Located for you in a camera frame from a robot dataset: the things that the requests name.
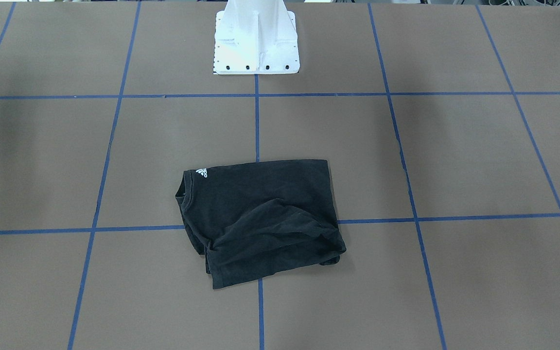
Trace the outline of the black graphic t-shirt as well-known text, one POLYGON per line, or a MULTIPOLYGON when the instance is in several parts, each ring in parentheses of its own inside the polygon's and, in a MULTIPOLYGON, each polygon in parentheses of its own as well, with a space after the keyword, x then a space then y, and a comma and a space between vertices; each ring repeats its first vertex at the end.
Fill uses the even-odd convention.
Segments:
POLYGON ((336 264, 347 250, 325 159, 187 169, 175 200, 214 290, 336 264))

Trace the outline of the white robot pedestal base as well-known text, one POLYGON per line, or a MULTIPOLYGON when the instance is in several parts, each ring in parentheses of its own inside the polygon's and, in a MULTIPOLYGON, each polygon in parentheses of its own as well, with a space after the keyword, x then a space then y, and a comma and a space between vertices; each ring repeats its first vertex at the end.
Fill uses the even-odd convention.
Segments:
POLYGON ((213 73, 300 71, 296 16, 282 0, 229 0, 216 13, 213 73))

